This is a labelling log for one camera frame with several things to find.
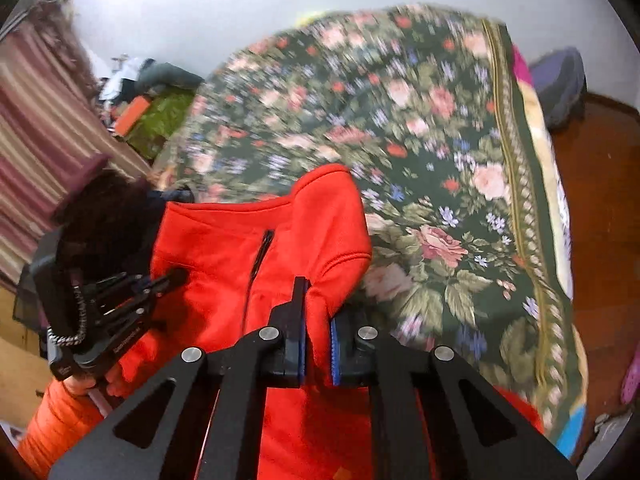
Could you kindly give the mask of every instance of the floral blanket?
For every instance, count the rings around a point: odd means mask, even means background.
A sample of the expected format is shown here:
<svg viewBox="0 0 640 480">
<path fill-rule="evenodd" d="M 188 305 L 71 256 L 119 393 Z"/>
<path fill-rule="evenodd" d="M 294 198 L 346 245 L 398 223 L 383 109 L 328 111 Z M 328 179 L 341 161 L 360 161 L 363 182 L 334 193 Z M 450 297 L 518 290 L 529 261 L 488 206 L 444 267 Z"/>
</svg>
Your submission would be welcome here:
<svg viewBox="0 0 640 480">
<path fill-rule="evenodd" d="M 404 344 L 447 344 L 556 442 L 582 378 L 548 201 L 500 23 L 424 5 L 334 14 L 252 44 L 156 165 L 200 200 L 286 194 L 339 161 L 373 260 L 356 291 Z"/>
</svg>

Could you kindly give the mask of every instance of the finger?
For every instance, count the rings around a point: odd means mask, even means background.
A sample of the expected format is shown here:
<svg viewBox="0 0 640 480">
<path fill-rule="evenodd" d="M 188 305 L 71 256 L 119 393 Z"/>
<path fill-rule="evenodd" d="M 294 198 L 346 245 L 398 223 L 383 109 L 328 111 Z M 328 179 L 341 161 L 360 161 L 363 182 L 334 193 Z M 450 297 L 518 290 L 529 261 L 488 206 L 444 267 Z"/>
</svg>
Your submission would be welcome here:
<svg viewBox="0 0 640 480">
<path fill-rule="evenodd" d="M 121 397 L 125 391 L 126 382 L 122 375 L 122 367 L 116 363 L 111 370 L 105 374 L 105 379 L 109 383 L 107 393 L 112 396 Z"/>
<path fill-rule="evenodd" d="M 122 366 L 120 366 L 120 363 L 114 364 L 111 369 L 105 373 L 104 378 L 107 379 L 108 383 L 113 383 L 119 378 L 122 378 Z"/>
<path fill-rule="evenodd" d="M 71 376 L 66 378 L 62 384 L 72 396 L 81 397 L 95 386 L 95 379 L 91 376 Z"/>
</svg>

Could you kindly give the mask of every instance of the pink fabric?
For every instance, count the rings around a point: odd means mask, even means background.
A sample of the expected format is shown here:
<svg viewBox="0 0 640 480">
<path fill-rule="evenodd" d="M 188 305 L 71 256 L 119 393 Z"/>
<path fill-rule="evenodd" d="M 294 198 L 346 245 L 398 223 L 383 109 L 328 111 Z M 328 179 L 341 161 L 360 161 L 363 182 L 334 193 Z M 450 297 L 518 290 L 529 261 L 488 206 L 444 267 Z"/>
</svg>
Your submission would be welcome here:
<svg viewBox="0 0 640 480">
<path fill-rule="evenodd" d="M 531 72 L 529 72 L 527 62 L 524 61 L 522 54 L 515 45 L 513 45 L 513 74 L 517 80 L 533 86 L 533 79 L 531 78 Z"/>
<path fill-rule="evenodd" d="M 625 381 L 622 384 L 622 392 L 620 395 L 622 404 L 628 404 L 634 400 L 638 386 L 640 386 L 640 343 L 638 343 L 636 355 L 629 370 L 626 372 Z"/>
</svg>

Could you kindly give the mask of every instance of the black metal frame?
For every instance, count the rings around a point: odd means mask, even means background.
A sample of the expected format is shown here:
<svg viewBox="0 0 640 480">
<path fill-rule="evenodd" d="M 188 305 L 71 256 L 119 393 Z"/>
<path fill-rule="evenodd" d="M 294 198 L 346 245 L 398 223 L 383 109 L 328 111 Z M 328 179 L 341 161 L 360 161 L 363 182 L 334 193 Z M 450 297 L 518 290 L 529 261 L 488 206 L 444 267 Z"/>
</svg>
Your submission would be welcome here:
<svg viewBox="0 0 640 480">
<path fill-rule="evenodd" d="M 304 377 L 304 296 L 233 347 L 186 349 L 62 457 L 50 480 L 257 476 L 267 388 Z M 376 480 L 569 480 L 575 469 L 453 350 L 403 347 L 345 307 L 332 322 L 334 383 L 369 388 Z"/>
<path fill-rule="evenodd" d="M 63 229 L 40 239 L 30 266 L 49 323 L 49 369 L 59 381 L 72 375 L 94 377 L 97 386 L 89 396 L 107 415 L 122 400 L 107 394 L 104 375 L 151 328 L 156 301 L 183 285 L 188 272 L 176 267 L 155 280 L 120 272 L 83 283 L 79 269 L 66 269 L 60 263 Z"/>
</svg>

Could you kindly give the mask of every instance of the red sleeve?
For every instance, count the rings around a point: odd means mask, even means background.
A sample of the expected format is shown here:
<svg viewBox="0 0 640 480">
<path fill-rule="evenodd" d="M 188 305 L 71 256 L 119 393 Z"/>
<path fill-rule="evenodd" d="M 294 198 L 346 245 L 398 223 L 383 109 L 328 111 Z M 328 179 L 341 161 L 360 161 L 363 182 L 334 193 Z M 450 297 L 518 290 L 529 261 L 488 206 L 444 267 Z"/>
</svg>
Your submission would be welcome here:
<svg viewBox="0 0 640 480">
<path fill-rule="evenodd" d="M 38 478 L 70 447 L 102 420 L 88 397 L 72 397 L 62 383 L 53 381 L 31 419 L 18 452 Z"/>
</svg>

